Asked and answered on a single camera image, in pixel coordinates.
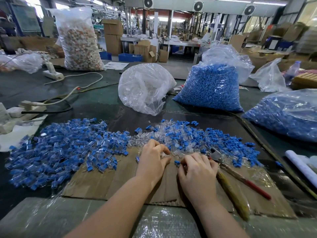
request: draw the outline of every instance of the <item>white tube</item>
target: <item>white tube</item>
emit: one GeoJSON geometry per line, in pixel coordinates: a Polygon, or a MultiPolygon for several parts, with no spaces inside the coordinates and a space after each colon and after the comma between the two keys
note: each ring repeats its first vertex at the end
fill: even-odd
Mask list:
{"type": "Polygon", "coordinates": [[[317,188],[317,174],[313,172],[307,164],[301,160],[297,154],[288,150],[285,152],[286,157],[303,173],[303,175],[317,188]]]}

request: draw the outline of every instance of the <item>white cable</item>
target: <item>white cable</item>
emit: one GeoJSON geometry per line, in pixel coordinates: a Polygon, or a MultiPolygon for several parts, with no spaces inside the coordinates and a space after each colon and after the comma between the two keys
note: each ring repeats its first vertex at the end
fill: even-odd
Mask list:
{"type": "MultiPolygon", "coordinates": [[[[62,100],[59,100],[59,101],[57,101],[57,102],[55,102],[55,103],[37,103],[37,102],[32,102],[32,103],[30,103],[30,105],[32,105],[32,106],[48,106],[48,105],[53,105],[53,104],[57,104],[57,103],[60,103],[60,102],[62,102],[62,101],[64,101],[65,99],[67,99],[70,95],[72,95],[73,94],[73,92],[77,89],[77,88],[88,88],[88,87],[90,87],[91,85],[93,85],[93,84],[95,84],[95,83],[97,83],[97,82],[99,82],[101,79],[103,79],[103,76],[102,76],[102,74],[100,74],[100,73],[97,73],[97,72],[89,72],[89,73],[84,73],[84,74],[91,74],[91,73],[96,73],[96,74],[99,74],[100,76],[101,76],[101,78],[100,79],[98,79],[97,81],[95,81],[95,82],[93,82],[93,83],[91,83],[91,84],[89,84],[88,86],[85,86],[85,87],[80,87],[80,86],[77,86],[76,88],[74,88],[65,98],[63,98],[62,100]]],[[[81,75],[84,75],[84,74],[78,74],[78,75],[68,75],[68,76],[65,76],[65,77],[70,77],[70,76],[81,76],[81,75]]]]}

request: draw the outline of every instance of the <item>blue container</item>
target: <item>blue container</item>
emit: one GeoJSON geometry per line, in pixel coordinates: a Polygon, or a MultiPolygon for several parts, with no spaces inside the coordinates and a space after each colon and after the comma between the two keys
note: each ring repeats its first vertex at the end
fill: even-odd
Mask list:
{"type": "Polygon", "coordinates": [[[102,60],[112,60],[112,54],[107,52],[99,52],[102,60]]]}
{"type": "Polygon", "coordinates": [[[121,53],[119,54],[119,62],[142,62],[142,55],[135,55],[129,53],[121,53]]]}
{"type": "Polygon", "coordinates": [[[175,52],[177,52],[177,51],[179,51],[179,46],[173,45],[173,46],[172,46],[172,53],[175,53],[175,52]]]}

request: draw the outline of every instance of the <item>plastic water bottle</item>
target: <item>plastic water bottle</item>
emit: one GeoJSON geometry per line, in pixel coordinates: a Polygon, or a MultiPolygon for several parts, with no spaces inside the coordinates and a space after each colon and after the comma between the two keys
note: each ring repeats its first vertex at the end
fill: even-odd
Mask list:
{"type": "Polygon", "coordinates": [[[298,74],[300,68],[301,61],[296,61],[284,74],[285,84],[286,86],[290,86],[292,83],[292,79],[298,74]]]}

